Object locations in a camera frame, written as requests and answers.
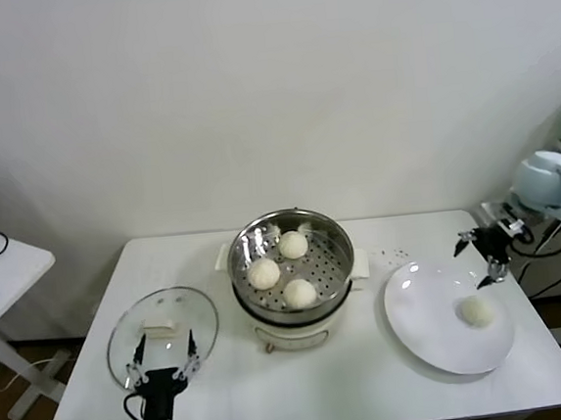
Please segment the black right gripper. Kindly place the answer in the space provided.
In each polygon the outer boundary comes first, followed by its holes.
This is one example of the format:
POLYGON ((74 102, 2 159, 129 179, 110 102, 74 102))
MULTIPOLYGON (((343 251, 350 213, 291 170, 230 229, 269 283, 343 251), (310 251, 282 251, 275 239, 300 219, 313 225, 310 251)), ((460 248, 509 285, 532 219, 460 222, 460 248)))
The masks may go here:
POLYGON ((458 236, 459 239, 453 252, 455 257, 459 256, 474 241, 474 247, 487 261, 487 276, 477 285, 477 289, 503 282, 509 272, 507 254, 509 236, 502 227, 498 224, 477 227, 470 231, 462 231, 458 236))

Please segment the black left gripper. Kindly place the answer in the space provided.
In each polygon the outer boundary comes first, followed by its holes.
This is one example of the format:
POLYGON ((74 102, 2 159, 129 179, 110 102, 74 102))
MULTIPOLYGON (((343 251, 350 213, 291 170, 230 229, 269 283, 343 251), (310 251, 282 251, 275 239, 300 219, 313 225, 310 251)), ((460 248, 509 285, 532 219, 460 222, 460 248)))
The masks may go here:
POLYGON ((175 369, 145 372, 143 358, 146 347, 143 334, 134 349, 132 360, 126 365, 126 387, 144 399, 142 420, 173 420, 175 398, 187 389, 187 380, 200 369, 201 360, 193 331, 188 333, 187 360, 175 369))

